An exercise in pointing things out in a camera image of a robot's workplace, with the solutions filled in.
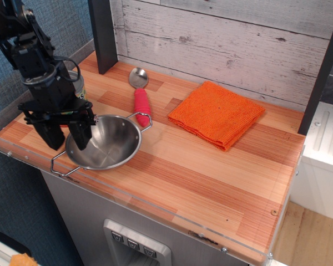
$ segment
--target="bowl handle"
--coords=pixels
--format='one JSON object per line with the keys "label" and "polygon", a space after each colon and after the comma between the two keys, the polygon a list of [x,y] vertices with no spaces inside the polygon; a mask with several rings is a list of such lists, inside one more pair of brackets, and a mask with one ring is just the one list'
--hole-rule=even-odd
{"label": "bowl handle", "polygon": [[145,115],[145,116],[147,116],[149,118],[149,126],[145,127],[140,132],[143,132],[143,131],[151,128],[151,126],[153,125],[153,123],[152,123],[152,117],[150,115],[148,115],[148,114],[145,114],[143,112],[135,112],[134,114],[131,114],[130,116],[127,116],[126,118],[130,119],[131,117],[133,117],[135,115]]}
{"label": "bowl handle", "polygon": [[62,176],[62,177],[69,176],[71,173],[74,173],[76,170],[79,170],[79,169],[81,168],[80,166],[78,166],[77,168],[72,169],[72,170],[71,170],[70,172],[68,172],[68,173],[61,173],[61,172],[58,172],[58,171],[54,170],[54,169],[53,169],[53,167],[54,167],[54,160],[57,159],[59,156],[63,155],[65,152],[66,152],[66,151],[63,151],[63,152],[61,152],[60,154],[58,154],[57,156],[55,156],[55,157],[53,157],[53,158],[51,159],[51,172],[52,172],[52,173],[55,173],[55,174],[57,174],[57,175],[60,175],[60,176]]}

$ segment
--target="metal bowl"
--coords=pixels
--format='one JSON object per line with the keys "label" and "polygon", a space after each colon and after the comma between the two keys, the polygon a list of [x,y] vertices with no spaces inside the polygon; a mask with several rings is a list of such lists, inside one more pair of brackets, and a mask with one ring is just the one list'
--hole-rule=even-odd
{"label": "metal bowl", "polygon": [[[136,123],[129,118],[136,114],[149,117],[150,125],[140,130]],[[65,141],[65,152],[79,167],[67,174],[53,170],[53,161],[65,152],[52,159],[51,171],[66,176],[79,168],[91,170],[106,170],[118,167],[128,162],[138,152],[142,143],[142,132],[152,126],[149,115],[135,113],[128,117],[119,115],[102,115],[98,122],[92,126],[92,138],[87,147],[80,150],[71,134]]]}

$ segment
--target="wood plank wall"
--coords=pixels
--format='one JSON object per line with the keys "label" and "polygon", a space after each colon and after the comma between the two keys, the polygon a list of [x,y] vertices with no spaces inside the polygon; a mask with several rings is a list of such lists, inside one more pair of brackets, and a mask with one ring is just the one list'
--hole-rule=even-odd
{"label": "wood plank wall", "polygon": [[111,1],[120,61],[304,111],[333,0]]}

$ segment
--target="spoon head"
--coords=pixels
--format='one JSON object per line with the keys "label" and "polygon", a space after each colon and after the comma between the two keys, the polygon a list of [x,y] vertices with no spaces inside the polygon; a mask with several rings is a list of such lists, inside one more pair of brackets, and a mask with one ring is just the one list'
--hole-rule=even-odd
{"label": "spoon head", "polygon": [[144,88],[148,83],[148,77],[146,72],[142,68],[134,68],[129,73],[129,84],[138,89]]}

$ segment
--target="wooden countertop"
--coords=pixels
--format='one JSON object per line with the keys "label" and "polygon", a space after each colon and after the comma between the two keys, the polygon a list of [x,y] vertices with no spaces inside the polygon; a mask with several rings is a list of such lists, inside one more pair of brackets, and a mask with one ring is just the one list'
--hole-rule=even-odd
{"label": "wooden countertop", "polygon": [[[133,113],[132,65],[118,62],[98,74],[95,54],[80,64],[96,114]],[[271,252],[275,228],[305,137],[297,134],[303,113],[266,103],[265,114],[227,152],[168,121],[167,114],[200,84],[147,70],[153,126],[137,154],[113,170],[83,170],[68,179],[251,264]],[[50,149],[23,116],[0,132],[0,149],[48,171]],[[75,168],[67,155],[58,171]]]}

